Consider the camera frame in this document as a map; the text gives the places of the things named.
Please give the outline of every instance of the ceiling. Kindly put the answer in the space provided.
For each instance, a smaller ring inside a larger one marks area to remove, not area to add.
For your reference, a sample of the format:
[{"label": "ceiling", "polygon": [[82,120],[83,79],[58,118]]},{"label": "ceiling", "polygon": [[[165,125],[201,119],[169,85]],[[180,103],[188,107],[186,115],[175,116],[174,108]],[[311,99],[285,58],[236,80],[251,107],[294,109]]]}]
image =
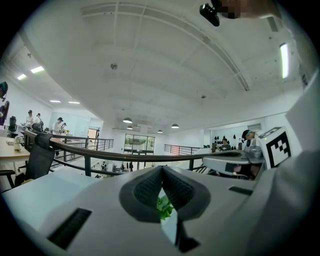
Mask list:
[{"label": "ceiling", "polygon": [[[278,31],[268,19],[220,17],[213,27],[199,14],[204,1],[54,2],[12,43],[7,69],[46,102],[75,97],[104,121],[112,112],[117,129],[130,117],[135,131],[168,134],[206,102],[280,83],[279,45],[292,44],[278,20]],[[31,74],[39,63],[45,71]]]}]

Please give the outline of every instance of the ceiling light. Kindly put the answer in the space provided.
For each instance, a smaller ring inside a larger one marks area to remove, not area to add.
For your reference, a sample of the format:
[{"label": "ceiling light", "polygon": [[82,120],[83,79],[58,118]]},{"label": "ceiling light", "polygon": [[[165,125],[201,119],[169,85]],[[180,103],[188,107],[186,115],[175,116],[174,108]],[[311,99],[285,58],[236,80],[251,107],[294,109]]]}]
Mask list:
[{"label": "ceiling light", "polygon": [[126,117],[125,119],[123,119],[123,122],[127,124],[132,124],[132,120],[129,117]]},{"label": "ceiling light", "polygon": [[24,79],[24,78],[26,78],[27,76],[25,75],[25,74],[22,74],[22,75],[19,75],[18,77],[17,77],[17,79],[18,80],[21,80],[21,79]]},{"label": "ceiling light", "polygon": [[42,66],[38,66],[38,67],[36,67],[34,69],[31,69],[31,72],[32,73],[37,73],[37,72],[40,72],[40,71],[43,71],[43,70],[45,70],[45,69]]},{"label": "ceiling light", "polygon": [[289,50],[288,45],[283,43],[280,45],[282,58],[282,78],[287,78],[289,75]]}]

